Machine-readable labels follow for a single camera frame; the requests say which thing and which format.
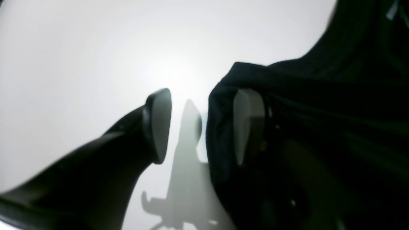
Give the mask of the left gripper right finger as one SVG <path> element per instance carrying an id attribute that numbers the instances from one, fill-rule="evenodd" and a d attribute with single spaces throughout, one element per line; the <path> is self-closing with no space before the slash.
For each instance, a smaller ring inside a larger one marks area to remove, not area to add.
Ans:
<path id="1" fill-rule="evenodd" d="M 240 223 L 247 229 L 288 228 L 285 177 L 276 155 L 277 137 L 271 130 L 263 96 L 239 89 L 233 101 L 233 134 L 236 158 L 236 192 Z"/>

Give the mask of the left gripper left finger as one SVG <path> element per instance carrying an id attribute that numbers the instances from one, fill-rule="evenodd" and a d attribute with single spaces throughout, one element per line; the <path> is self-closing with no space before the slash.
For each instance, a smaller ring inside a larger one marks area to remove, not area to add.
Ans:
<path id="1" fill-rule="evenodd" d="M 165 160 L 169 89 L 20 186 L 1 193 L 1 221 L 21 230 L 120 230 L 139 176 Z"/>

